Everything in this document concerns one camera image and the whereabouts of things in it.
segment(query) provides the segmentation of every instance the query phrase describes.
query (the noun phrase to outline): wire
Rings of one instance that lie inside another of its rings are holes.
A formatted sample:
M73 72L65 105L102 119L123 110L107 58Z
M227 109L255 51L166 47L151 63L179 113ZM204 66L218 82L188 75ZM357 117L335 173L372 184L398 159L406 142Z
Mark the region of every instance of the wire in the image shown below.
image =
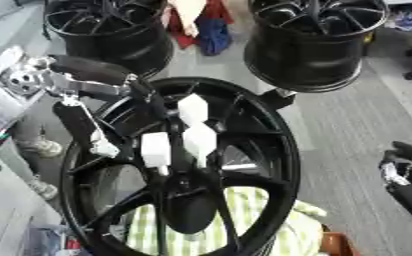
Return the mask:
M16 8L12 9L12 10L9 10L9 11L1 14L1 15L0 15L0 21L3 20L4 18L6 18L6 17L8 17L8 16L10 16L10 15L12 15L12 14L14 14L14 13L20 11L20 10L22 10L22 9L24 9L24 6L18 6L18 7L16 7Z

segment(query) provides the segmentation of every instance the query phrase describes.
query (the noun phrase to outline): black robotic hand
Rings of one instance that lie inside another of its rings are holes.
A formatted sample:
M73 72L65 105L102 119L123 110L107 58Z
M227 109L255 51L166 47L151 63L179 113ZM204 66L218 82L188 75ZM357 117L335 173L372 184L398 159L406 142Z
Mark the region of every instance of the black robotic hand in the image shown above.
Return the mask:
M412 215L412 145L393 142L379 168L387 191Z

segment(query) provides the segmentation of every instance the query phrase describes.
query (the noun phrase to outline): foam cube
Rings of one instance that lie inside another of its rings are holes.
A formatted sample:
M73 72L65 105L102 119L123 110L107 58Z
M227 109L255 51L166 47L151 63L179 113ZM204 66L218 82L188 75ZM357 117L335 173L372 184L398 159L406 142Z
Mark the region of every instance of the foam cube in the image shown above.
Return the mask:
M168 134L156 132L142 135L141 155L147 168L170 165L172 154Z
M208 120L208 103L195 93L178 101L178 111L181 120L188 126Z
M204 123L191 126L183 133L184 148L197 159L198 167L206 167L206 157L217 148L217 134Z

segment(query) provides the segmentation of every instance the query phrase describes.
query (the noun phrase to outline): sneaker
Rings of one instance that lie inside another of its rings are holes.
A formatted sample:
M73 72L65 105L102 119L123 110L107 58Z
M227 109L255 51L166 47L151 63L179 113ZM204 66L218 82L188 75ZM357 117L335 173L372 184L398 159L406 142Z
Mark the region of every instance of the sneaker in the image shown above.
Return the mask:
M58 189L54 185L41 181L39 175L34 176L33 180L29 182L29 187L46 201L50 201L58 195Z
M63 147L60 144L43 136L33 142L18 142L18 146L21 150L36 153L44 158L57 157L63 152Z
M402 31L412 31L412 12L399 15L396 18L396 28Z

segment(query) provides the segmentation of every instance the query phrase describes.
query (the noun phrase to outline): gray sneaker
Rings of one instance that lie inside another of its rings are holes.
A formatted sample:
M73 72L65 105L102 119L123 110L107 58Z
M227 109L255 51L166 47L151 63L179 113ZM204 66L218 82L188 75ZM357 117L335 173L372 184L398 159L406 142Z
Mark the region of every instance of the gray sneaker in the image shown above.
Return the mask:
M54 185L41 181L39 175L34 176L33 180L29 182L29 187L46 201L50 201L58 195L58 189Z
M57 157L63 152L63 147L60 144L43 136L35 141L18 141L17 144L21 150L36 153L43 158Z

